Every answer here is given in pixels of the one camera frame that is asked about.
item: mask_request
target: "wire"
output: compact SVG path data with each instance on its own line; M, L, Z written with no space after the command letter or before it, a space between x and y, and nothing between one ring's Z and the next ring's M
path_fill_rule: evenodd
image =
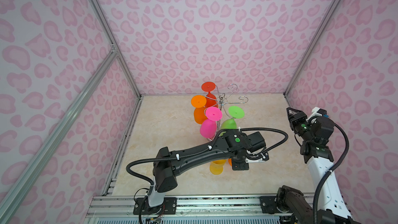
M146 201L147 199L148 199L148 196L146 195L146 196L144 197L144 199L142 200L142 203L141 203L141 206L140 206L140 210L139 210L139 212L138 212L138 221L140 222L140 224L142 224L141 213L142 213L142 210L144 209L145 201Z
M133 199L134 199L135 202L137 201L137 200L135 199L135 196L137 195L138 191L140 191L140 190L142 190L142 189L146 189L147 191L149 190L148 188L141 188L141 189L137 190L137 192L134 194L134 197L133 197Z
M330 168L329 171L327 171L325 173L325 175L321 178L321 180L318 183L318 186L316 186L316 190L315 190L315 194L314 194L314 201L312 203L312 216L313 216L313 224L318 224L318 200L319 200L319 195L321 193L321 189L323 184L326 182L326 180L328 179L328 177L331 175L331 173L340 166L340 164L343 162L344 158L346 157L347 153L348 153L348 149L349 149L349 141L348 141L348 137L346 135L346 133L344 132L344 130L338 126L336 123L334 124L334 126L339 129L339 131L341 132L341 134L344 137L344 140L346 141L346 147L344 148L343 153L341 154L339 160L337 160L337 162Z
M295 134L295 140L296 140L297 144L301 147L301 144L299 143L299 141L296 138L296 134Z
M311 118L309 118L309 119L308 119L308 125L309 125L309 126L312 126L312 120L313 120L314 118L317 118L317 117L319 117L319 115L314 115L314 116L312 116Z

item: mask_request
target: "marble floor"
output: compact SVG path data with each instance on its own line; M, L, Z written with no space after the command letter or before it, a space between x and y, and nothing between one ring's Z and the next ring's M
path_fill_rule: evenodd
M193 119L192 95L145 96L120 172L113 196L132 196L148 182L126 172L128 163L156 157L158 150L181 150L204 144L207 140L199 133L200 125ZM232 95L229 101L238 100ZM314 192L309 170L300 155L293 132L286 117L286 100L282 94L248 95L249 101L239 104L245 117L236 120L238 126L270 127L285 131L289 139L269 152L269 161L250 163L248 171L232 171L228 162L220 175L209 171L209 163L197 166L177 177L178 187L167 195L219 195L276 193L282 185L302 192ZM267 147L279 142L283 136L274 132L261 132ZM152 178L152 163L134 166L134 171Z

